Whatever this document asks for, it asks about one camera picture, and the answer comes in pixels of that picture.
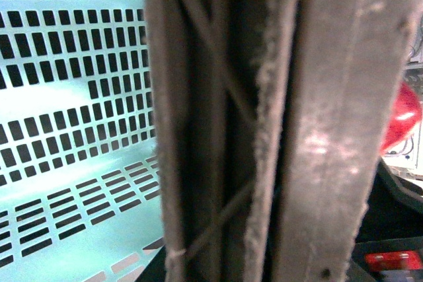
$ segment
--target perforated metal panel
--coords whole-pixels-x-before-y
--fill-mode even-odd
[[[0,280],[134,281],[163,245],[143,0],[0,1]]]

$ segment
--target red object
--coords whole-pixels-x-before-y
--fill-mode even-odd
[[[382,142],[381,155],[407,139],[421,120],[422,107],[416,93],[406,83],[402,83]]]
[[[365,262],[372,272],[423,269],[422,260],[415,251],[366,254]]]

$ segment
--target red light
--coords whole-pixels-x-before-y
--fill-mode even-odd
[[[407,84],[402,83],[393,105],[385,139],[382,142],[381,155],[407,139],[421,120],[422,108],[417,95]]]

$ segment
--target black object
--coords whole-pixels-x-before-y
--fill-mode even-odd
[[[135,282],[165,282],[166,250],[162,247]]]

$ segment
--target wire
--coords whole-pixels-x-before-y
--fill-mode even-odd
[[[402,155],[409,155],[413,151],[413,149],[414,149],[414,140],[413,140],[412,137],[410,138],[410,141],[411,141],[411,149],[410,149],[410,151],[407,152],[407,153],[402,153]]]

